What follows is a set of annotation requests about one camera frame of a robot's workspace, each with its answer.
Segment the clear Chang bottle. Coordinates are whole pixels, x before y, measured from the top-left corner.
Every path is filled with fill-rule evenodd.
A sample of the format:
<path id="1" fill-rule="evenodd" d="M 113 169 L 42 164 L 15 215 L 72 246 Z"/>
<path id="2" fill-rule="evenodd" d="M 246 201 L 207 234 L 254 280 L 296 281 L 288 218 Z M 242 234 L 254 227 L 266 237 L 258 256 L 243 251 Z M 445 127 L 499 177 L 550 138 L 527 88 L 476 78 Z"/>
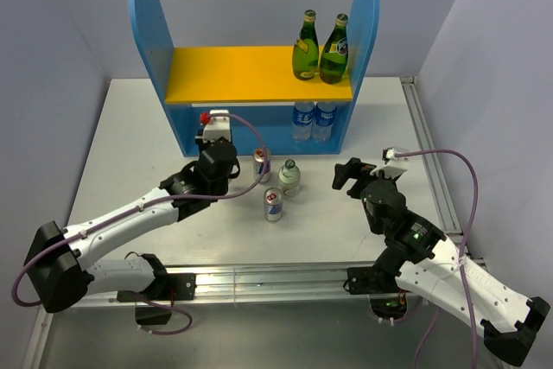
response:
<path id="1" fill-rule="evenodd" d="M 285 161 L 278 171 L 278 188 L 284 196 L 294 197 L 299 192 L 301 171 L 293 159 Z"/>

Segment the green Perrier bottle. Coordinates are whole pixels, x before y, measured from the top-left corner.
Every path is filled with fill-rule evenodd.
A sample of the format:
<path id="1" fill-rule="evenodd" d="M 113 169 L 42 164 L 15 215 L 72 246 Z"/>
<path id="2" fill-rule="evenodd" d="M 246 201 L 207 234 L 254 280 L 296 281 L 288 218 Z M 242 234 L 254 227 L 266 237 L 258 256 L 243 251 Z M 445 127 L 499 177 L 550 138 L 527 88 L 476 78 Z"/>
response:
<path id="1" fill-rule="evenodd" d="M 348 62 L 347 24 L 347 14 L 338 14 L 335 19 L 334 29 L 322 49 L 319 75 L 321 80 L 327 84 L 341 82 L 346 71 Z"/>
<path id="2" fill-rule="evenodd" d="M 315 30 L 316 13 L 306 10 L 302 28 L 296 39 L 292 53 L 293 74 L 299 80 L 314 78 L 319 65 L 319 42 Z"/>

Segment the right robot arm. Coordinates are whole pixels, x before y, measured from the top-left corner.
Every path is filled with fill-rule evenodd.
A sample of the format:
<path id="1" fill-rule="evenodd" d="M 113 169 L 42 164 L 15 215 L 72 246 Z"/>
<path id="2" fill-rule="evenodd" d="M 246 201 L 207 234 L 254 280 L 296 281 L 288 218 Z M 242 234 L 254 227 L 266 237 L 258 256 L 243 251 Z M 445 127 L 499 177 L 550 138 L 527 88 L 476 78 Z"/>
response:
<path id="1" fill-rule="evenodd" d="M 511 366 L 523 365 L 550 305 L 539 296 L 508 288 L 462 256 L 445 232 L 409 210 L 397 188 L 404 171 L 393 161 L 377 167 L 356 157 L 334 167 L 333 189 L 354 181 L 347 195 L 361 202 L 371 232 L 385 242 L 373 265 L 347 270 L 347 291 L 412 292 L 474 326 L 495 357 Z"/>

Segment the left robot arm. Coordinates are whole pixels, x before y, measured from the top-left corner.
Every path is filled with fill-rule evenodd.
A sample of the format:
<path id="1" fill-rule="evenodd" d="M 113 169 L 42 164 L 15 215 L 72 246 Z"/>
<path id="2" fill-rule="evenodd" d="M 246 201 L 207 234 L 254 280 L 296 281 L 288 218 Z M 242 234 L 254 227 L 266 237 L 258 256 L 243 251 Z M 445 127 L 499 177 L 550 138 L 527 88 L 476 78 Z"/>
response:
<path id="1" fill-rule="evenodd" d="M 165 295 L 168 277 L 153 255 L 103 261 L 131 240 L 209 207 L 228 192 L 239 174 L 237 150 L 224 138 L 209 143 L 197 160 L 146 195 L 96 219 L 60 228 L 41 226 L 24 261 L 27 275 L 48 313 L 72 307 L 84 296 L 113 290 L 135 291 L 149 299 Z"/>

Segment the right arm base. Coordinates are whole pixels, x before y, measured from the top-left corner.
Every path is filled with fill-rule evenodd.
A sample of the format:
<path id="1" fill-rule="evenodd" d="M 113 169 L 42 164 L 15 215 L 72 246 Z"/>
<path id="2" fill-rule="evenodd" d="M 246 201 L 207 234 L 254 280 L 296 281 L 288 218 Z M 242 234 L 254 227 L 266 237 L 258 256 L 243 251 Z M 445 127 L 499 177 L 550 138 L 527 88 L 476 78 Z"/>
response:
<path id="1" fill-rule="evenodd" d="M 410 304 L 408 291 L 398 288 L 394 276 L 373 266 L 347 268 L 342 289 L 351 296 L 368 296 L 376 320 L 391 325 L 408 320 L 423 305 L 420 297 Z"/>

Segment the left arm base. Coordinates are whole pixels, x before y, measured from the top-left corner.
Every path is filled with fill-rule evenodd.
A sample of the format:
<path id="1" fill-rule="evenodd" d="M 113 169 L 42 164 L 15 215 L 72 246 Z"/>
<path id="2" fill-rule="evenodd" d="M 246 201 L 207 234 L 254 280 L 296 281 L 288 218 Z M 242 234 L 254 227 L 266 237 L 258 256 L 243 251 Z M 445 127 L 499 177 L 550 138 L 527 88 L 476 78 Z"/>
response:
<path id="1" fill-rule="evenodd" d="M 193 324 L 193 317 L 177 306 L 180 301 L 192 301 L 196 289 L 194 273 L 167 274 L 158 277 L 148 288 L 141 292 L 120 290 L 117 302 L 135 304 L 135 322 L 139 330 L 152 335 L 175 335 L 188 331 Z M 161 330 L 173 316 L 184 316 L 187 321 L 182 328 Z"/>

